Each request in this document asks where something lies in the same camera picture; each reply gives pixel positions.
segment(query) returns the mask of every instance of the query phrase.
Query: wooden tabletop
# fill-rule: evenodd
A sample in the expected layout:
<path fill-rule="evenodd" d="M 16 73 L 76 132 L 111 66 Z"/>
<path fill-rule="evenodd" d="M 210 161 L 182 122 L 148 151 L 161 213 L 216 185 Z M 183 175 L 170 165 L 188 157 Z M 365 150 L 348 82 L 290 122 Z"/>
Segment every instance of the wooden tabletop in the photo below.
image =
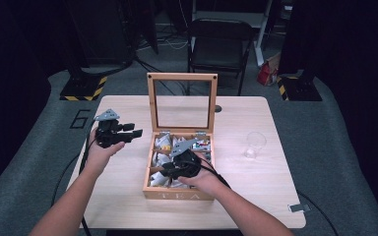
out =
<path fill-rule="evenodd" d="M 272 214 L 288 228 L 306 224 L 302 212 L 288 205 L 299 199 L 284 156 L 269 104 L 260 96 L 218 96 L 222 107 L 215 116 L 216 170 L 238 194 Z M 106 229 L 236 229 L 217 201 L 147 200 L 143 183 L 147 167 L 152 121 L 147 95 L 109 95 L 101 99 L 96 115 L 111 108 L 119 122 L 135 123 L 143 137 L 116 153 L 99 177 L 85 219 L 89 228 Z M 246 138 L 259 131 L 266 146 L 254 160 L 243 156 Z M 76 164 L 70 184 L 79 172 Z"/>

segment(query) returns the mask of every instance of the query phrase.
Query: chair seat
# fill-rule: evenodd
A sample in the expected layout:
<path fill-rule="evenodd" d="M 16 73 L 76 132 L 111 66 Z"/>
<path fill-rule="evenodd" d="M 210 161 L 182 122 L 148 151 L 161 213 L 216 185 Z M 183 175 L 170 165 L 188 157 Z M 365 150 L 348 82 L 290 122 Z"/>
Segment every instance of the chair seat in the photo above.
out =
<path fill-rule="evenodd" d="M 199 69 L 220 67 L 226 71 L 242 69 L 242 42 L 239 40 L 196 38 L 192 67 Z"/>

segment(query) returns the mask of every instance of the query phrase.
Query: person's right arm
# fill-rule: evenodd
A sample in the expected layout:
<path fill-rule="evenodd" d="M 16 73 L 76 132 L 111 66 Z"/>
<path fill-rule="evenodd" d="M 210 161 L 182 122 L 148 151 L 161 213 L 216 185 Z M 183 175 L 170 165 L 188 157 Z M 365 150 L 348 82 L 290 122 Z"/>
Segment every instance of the person's right arm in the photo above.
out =
<path fill-rule="evenodd" d="M 217 199 L 245 236 L 293 235 L 284 224 L 229 189 L 207 170 L 201 169 L 199 174 L 192 178 L 179 177 L 179 181 L 196 186 L 202 192 Z"/>

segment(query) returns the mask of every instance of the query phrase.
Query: person's left hand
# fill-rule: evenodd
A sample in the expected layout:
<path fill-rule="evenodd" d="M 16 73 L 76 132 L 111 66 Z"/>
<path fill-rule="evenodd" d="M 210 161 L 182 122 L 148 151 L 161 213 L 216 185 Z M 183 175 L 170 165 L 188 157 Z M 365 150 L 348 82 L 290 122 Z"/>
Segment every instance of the person's left hand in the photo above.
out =
<path fill-rule="evenodd" d="M 109 158 L 111 158 L 119 150 L 123 149 L 125 147 L 125 143 L 120 142 L 111 147 L 103 148 L 96 143 L 95 134 L 96 129 L 93 129 L 90 134 L 88 161 L 85 165 L 84 171 L 92 172 L 92 174 L 98 177 L 109 162 Z"/>

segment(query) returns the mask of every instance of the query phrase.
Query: chair backrest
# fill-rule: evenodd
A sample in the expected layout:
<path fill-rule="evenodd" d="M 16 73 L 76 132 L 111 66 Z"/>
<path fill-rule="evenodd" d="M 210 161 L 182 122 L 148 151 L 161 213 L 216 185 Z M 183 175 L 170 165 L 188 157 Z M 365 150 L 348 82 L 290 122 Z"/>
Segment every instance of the chair backrest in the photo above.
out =
<path fill-rule="evenodd" d="M 197 19 L 189 25 L 188 36 L 251 40 L 254 36 L 254 31 L 245 22 Z"/>

